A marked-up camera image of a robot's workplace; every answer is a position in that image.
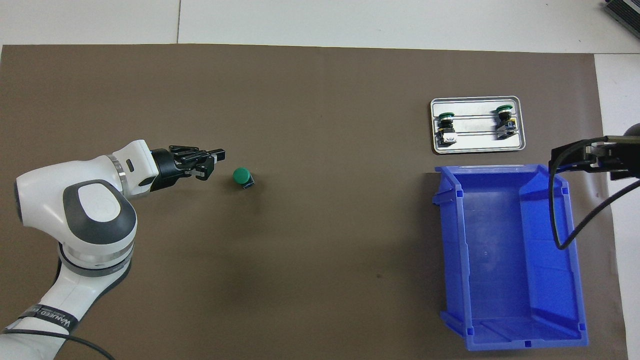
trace black cable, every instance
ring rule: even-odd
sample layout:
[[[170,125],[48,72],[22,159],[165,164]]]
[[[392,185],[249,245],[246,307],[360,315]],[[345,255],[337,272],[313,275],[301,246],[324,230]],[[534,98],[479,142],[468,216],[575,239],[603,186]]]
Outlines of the black cable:
[[[576,235],[578,235],[580,230],[582,230],[582,228],[585,227],[589,223],[589,221],[591,221],[591,219],[593,219],[604,208],[609,206],[612,202],[618,200],[620,197],[622,197],[622,195],[625,195],[626,193],[638,187],[640,187],[640,180],[625,186],[620,191],[616,192],[615,194],[607,198],[607,200],[604,200],[603,202],[601,202],[600,205],[596,206],[593,210],[591,210],[591,212],[587,214],[587,216],[584,217],[584,219],[582,219],[582,221],[578,224],[578,226],[571,232],[571,234],[569,234],[569,237],[565,240],[565,243],[567,243],[567,245],[571,243],[571,241],[575,239]]]
[[[86,345],[86,346],[94,349],[95,351],[99,352],[101,355],[103,355],[104,357],[106,357],[109,360],[115,360],[115,358],[113,356],[111,356],[111,354],[109,354],[106,350],[104,350],[103,348],[99,347],[98,345],[96,345],[96,344],[94,344],[94,343],[92,343],[90,341],[86,341],[84,339],[77,338],[77,337],[75,337],[73,335],[58,334],[57,332],[49,332],[49,331],[22,330],[22,329],[4,329],[3,330],[3,334],[42,335],[42,336],[51,336],[53,338],[71,340],[71,341],[75,341],[76,343],[80,343],[82,345]]]
[[[569,234],[569,237],[567,237],[567,239],[564,242],[562,243],[560,242],[560,239],[558,238],[558,231],[556,226],[556,211],[554,207],[554,179],[556,177],[557,169],[562,163],[562,161],[567,156],[569,156],[569,154],[571,154],[573,151],[576,151],[584,146],[591,145],[592,143],[595,143],[595,142],[606,142],[608,141],[608,139],[609,139],[608,136],[602,136],[600,138],[592,138],[592,139],[579,141],[573,144],[572,146],[569,146],[563,152],[561,152],[560,155],[557,157],[556,161],[553,164],[551,164],[551,166],[549,167],[549,185],[548,185],[549,217],[551,219],[551,230],[554,235],[554,242],[556,243],[556,247],[559,250],[564,250],[567,247],[569,247],[569,245],[571,245],[571,242],[575,239],[575,237],[578,235],[580,230],[582,230],[582,228],[584,228],[589,223],[589,221],[591,221],[599,212],[601,212],[601,210],[606,208],[612,202],[618,200],[620,197],[622,197],[626,193],[640,186],[640,181],[636,181],[631,185],[624,187],[622,190],[616,192],[614,195],[611,195],[608,199],[600,203],[600,205],[598,205],[595,209],[591,210],[591,212],[587,214],[587,216],[580,222],[580,224],[578,224],[578,226],[571,232],[571,234]]]

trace green button cap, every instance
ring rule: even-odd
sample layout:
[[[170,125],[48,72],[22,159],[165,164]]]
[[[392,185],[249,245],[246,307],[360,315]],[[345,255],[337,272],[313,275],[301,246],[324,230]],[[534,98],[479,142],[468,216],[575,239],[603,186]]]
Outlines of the green button cap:
[[[502,106],[498,106],[498,108],[495,111],[511,110],[511,109],[513,109],[512,105],[502,105]]]
[[[251,178],[251,173],[246,167],[239,167],[234,171],[234,181],[240,185],[246,184]]]

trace silver ring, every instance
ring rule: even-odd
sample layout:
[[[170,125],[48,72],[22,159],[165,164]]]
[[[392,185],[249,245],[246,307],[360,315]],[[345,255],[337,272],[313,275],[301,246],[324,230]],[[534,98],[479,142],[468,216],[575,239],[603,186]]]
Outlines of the silver ring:
[[[114,260],[119,258],[120,256],[123,256],[127,251],[129,251],[129,249],[131,249],[131,247],[133,246],[133,240],[122,250],[118,251],[118,252],[114,252],[112,254],[108,254],[108,255],[87,255],[87,254],[83,254],[79,251],[77,251],[76,249],[67,246],[67,244],[63,244],[63,250],[65,252],[67,252],[69,255],[73,256],[74,258],[81,260],[81,261],[86,261],[87,263],[106,263],[108,261]]]
[[[120,164],[120,161],[115,156],[113,156],[113,154],[108,154],[107,157],[111,160],[113,166],[116,167],[118,176],[120,176],[120,182],[122,183],[122,195],[124,195],[124,197],[129,197],[130,194],[129,185],[127,183],[127,173],[124,172],[122,164]]]
[[[100,277],[113,274],[122,269],[124,266],[127,266],[131,262],[132,255],[133,248],[131,248],[129,255],[127,255],[121,262],[113,266],[102,269],[87,269],[71,263],[63,253],[62,244],[58,243],[58,256],[60,257],[60,261],[65,265],[65,267],[78,275],[87,277]]]

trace white floor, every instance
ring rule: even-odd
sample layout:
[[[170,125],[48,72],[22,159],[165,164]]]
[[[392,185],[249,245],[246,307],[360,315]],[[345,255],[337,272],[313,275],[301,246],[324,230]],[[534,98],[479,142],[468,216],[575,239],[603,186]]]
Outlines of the white floor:
[[[3,44],[260,44],[594,53],[604,132],[640,122],[640,39],[599,0],[0,0]],[[610,183],[610,192],[623,183]],[[640,359],[640,193],[613,204],[629,359]]]

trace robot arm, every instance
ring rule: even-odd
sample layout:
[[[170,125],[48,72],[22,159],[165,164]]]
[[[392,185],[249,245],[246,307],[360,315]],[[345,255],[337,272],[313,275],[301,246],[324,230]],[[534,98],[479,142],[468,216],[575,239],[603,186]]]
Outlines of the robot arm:
[[[601,136],[579,140],[551,150],[549,161],[548,203],[551,230],[559,250],[566,249],[580,231],[601,210],[628,192],[640,187],[640,180],[624,187],[600,203],[561,241],[556,228],[554,177],[565,171],[609,172],[611,180],[640,178],[640,124],[630,127],[623,136]]]
[[[53,359],[93,303],[126,277],[136,212],[129,199],[196,175],[206,180],[225,151],[136,140],[113,154],[32,170],[15,182],[18,215],[58,241],[58,274],[40,302],[0,335],[2,359]]]

